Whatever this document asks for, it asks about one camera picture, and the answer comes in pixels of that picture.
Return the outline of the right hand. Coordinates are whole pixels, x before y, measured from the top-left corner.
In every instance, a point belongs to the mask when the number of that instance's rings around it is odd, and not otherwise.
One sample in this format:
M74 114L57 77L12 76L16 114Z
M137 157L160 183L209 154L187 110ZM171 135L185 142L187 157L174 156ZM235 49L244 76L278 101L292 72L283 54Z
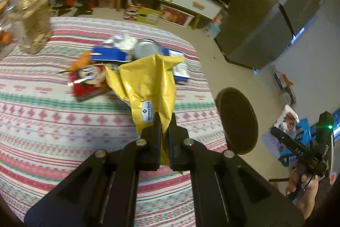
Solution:
M304 219L306 220L313 211L315 206L315 198L317 195L318 187L319 187L319 179L318 175L309 175L304 173L299 176L298 169L300 168L300 163L298 161L293 165L293 170L290 175L290 179L288 181L286 187L286 195L295 192L297 189L297 183L301 181L302 193L299 200L296 203L298 209L302 212Z

